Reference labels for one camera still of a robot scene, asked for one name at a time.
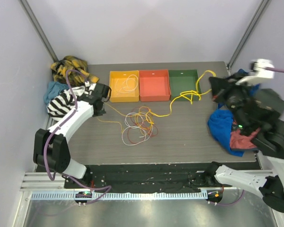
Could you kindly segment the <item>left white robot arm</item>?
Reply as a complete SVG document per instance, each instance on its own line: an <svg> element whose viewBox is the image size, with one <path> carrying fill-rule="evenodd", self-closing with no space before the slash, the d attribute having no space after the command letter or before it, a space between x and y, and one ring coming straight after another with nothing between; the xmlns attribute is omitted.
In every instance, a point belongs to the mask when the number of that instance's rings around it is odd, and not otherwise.
<svg viewBox="0 0 284 227"><path fill-rule="evenodd" d="M48 172L50 179L56 173L75 178L82 189L91 184L87 167L71 158L68 143L79 127L92 117L105 113L111 88L102 83L86 83L70 88L51 101L61 111L60 120L47 130L35 134L33 162Z"/></svg>

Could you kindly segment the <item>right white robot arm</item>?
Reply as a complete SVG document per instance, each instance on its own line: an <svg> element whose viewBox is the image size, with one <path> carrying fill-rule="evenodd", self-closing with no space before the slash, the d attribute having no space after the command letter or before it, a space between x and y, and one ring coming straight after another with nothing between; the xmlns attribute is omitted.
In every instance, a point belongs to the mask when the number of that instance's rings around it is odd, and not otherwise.
<svg viewBox="0 0 284 227"><path fill-rule="evenodd" d="M258 196L270 208L284 213L284 100L270 88L260 88L259 77L233 74L226 78L210 77L213 101L222 103L233 114L240 133L250 136L257 149L256 157L267 175L254 175L250 170L235 170L212 162L204 172L204 181L239 187Z"/></svg>

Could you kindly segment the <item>blue plaid cloth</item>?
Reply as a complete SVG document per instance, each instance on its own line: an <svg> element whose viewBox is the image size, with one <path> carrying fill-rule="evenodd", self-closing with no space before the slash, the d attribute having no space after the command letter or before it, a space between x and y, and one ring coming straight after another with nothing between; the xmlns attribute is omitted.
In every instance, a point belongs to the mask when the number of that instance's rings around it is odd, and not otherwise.
<svg viewBox="0 0 284 227"><path fill-rule="evenodd" d="M248 75L249 75L249 73L248 73L247 71L243 70L243 69L239 69L237 72L238 72L238 73L242 73L242 74L244 74L245 76L248 76ZM257 91L258 89L260 89L260 87L261 87L260 84L254 85L254 86L252 87L251 91L252 91L252 92Z"/></svg>

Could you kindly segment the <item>yellow plastic bin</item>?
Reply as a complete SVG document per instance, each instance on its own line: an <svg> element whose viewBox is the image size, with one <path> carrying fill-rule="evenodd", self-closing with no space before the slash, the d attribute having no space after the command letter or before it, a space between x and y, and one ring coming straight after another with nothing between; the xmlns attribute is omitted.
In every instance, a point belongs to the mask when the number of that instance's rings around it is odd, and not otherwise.
<svg viewBox="0 0 284 227"><path fill-rule="evenodd" d="M110 71L109 86L112 103L139 102L139 71Z"/></svg>

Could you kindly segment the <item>black white striped cloth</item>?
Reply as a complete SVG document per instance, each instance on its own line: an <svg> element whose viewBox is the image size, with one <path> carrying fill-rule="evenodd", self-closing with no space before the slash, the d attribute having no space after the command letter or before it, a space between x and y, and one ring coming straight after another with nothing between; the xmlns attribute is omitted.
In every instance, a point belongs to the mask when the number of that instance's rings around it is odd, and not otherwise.
<svg viewBox="0 0 284 227"><path fill-rule="evenodd" d="M88 87L73 87L63 90L47 105L48 115L58 122L58 127L79 128L88 118L97 116L103 102L92 95Z"/></svg>

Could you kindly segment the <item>yellow plaid cloth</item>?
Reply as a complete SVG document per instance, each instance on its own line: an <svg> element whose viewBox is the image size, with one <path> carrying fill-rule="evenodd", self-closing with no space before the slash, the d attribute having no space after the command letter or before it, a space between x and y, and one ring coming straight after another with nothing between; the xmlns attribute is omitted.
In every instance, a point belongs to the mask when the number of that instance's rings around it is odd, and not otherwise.
<svg viewBox="0 0 284 227"><path fill-rule="evenodd" d="M53 80L66 84L66 75L72 87L84 85L88 80L90 83L99 82L99 78L88 70L88 63L75 56L65 56L62 60L51 65Z"/></svg>

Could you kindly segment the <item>salmon red cloth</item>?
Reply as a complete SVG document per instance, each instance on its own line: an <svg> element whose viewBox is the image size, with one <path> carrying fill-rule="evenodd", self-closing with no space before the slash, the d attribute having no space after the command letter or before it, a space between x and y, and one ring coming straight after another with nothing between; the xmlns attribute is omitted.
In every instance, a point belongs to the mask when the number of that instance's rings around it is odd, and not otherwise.
<svg viewBox="0 0 284 227"><path fill-rule="evenodd" d="M233 121L231 126L230 149L231 151L258 151L251 140L258 134L259 129L252 132L249 136L240 134L240 126Z"/></svg>

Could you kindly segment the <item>bright blue cloth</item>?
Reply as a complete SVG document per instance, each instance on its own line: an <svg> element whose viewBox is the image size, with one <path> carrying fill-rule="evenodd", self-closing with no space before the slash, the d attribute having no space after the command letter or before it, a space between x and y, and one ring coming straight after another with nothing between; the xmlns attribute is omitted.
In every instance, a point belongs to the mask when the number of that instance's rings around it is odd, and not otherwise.
<svg viewBox="0 0 284 227"><path fill-rule="evenodd" d="M210 115L207 125L212 137L229 154L237 157L243 157L244 151L233 151L230 148L231 128L233 115L230 110L223 109L223 104L218 104L216 110Z"/></svg>

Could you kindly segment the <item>teal cloth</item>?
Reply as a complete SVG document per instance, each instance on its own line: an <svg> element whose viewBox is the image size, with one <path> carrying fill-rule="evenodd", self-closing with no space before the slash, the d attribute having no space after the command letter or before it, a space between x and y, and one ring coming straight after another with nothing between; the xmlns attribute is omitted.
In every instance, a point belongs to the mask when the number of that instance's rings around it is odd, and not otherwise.
<svg viewBox="0 0 284 227"><path fill-rule="evenodd" d="M47 91L43 96L43 101L47 105L50 103L52 99L57 97L63 90L67 90L68 85L57 82L51 81L48 83Z"/></svg>

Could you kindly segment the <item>red plastic bin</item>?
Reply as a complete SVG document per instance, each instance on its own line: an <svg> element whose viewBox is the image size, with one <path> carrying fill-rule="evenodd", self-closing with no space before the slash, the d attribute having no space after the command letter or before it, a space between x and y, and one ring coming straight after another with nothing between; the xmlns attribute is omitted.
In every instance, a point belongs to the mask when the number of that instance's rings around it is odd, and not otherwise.
<svg viewBox="0 0 284 227"><path fill-rule="evenodd" d="M140 70L139 92L141 102L159 102L170 99L168 70Z"/></svg>

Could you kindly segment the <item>green plastic bin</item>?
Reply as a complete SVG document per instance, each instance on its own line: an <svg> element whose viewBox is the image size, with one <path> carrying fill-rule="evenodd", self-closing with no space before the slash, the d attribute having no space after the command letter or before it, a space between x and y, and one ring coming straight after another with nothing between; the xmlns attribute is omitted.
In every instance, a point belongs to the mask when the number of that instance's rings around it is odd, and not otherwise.
<svg viewBox="0 0 284 227"><path fill-rule="evenodd" d="M169 70L170 100L178 97L184 91L199 91L200 85L196 88L198 80L197 70Z"/></svg>

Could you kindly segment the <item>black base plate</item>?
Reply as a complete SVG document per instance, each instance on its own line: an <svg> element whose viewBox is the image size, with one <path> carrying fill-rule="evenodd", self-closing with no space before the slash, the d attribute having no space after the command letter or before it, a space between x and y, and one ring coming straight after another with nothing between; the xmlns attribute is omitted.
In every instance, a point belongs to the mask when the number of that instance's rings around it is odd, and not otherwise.
<svg viewBox="0 0 284 227"><path fill-rule="evenodd" d="M65 189L83 186L97 188L104 192L111 186L110 193L187 193L199 192L201 188L220 187L213 178L220 166L211 163L167 163L167 164L124 164L88 165L87 179L80 185L65 178Z"/></svg>

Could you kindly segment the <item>right aluminium frame post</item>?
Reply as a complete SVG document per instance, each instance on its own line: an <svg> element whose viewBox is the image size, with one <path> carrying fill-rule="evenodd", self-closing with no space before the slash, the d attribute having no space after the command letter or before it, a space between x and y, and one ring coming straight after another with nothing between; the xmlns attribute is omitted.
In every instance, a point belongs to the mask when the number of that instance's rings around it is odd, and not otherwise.
<svg viewBox="0 0 284 227"><path fill-rule="evenodd" d="M245 44L247 43L248 39L251 37L253 31L255 30L256 26L258 25L259 21L261 20L263 14L265 13L266 9L268 8L271 0L261 0L259 6L257 7L255 13L253 14L246 30L243 33L237 47L235 48L229 62L226 64L226 68L231 71L232 66L236 62L237 58L239 57L241 51L243 50Z"/></svg>

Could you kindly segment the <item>aluminium frame post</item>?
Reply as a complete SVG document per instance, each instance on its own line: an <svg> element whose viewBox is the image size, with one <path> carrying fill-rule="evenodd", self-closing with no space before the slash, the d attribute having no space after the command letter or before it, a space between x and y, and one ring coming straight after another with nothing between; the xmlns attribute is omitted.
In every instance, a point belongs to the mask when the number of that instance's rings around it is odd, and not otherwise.
<svg viewBox="0 0 284 227"><path fill-rule="evenodd" d="M253 14L246 30L243 33L237 47L235 48L229 62L226 64L226 68L231 71L232 66L236 62L237 58L239 57L241 51L243 50L245 44L247 43L248 39L251 37L253 31L255 30L256 26L258 25L259 21L261 20L263 14L265 13L266 9L268 8L271 0L261 0L259 6L257 7L255 13Z"/></svg>
<svg viewBox="0 0 284 227"><path fill-rule="evenodd" d="M45 32L43 31L37 17L35 16L35 13L33 12L31 6L29 5L28 1L27 0L19 0L19 3L21 5L21 7L23 8L23 10L25 11L28 19L30 20L32 26L34 27L36 33L38 34L41 42L43 43L45 49L49 53L53 62L58 61L59 59L58 59L54 49L52 48Z"/></svg>

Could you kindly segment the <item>left aluminium frame post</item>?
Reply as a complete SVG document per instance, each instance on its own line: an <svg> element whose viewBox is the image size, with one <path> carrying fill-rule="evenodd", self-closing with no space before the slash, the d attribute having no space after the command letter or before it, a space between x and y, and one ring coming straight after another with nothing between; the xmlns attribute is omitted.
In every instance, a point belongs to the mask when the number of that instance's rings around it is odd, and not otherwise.
<svg viewBox="0 0 284 227"><path fill-rule="evenodd" d="M35 13L33 12L31 6L29 5L28 1L27 0L19 0L19 3L21 5L21 7L23 8L23 10L25 11L28 19L30 20L32 26L34 27L36 33L38 34L41 42L43 43L45 49L49 53L53 62L58 61L59 59L58 59L54 49L52 48L45 32L43 31L37 17L35 16Z"/></svg>

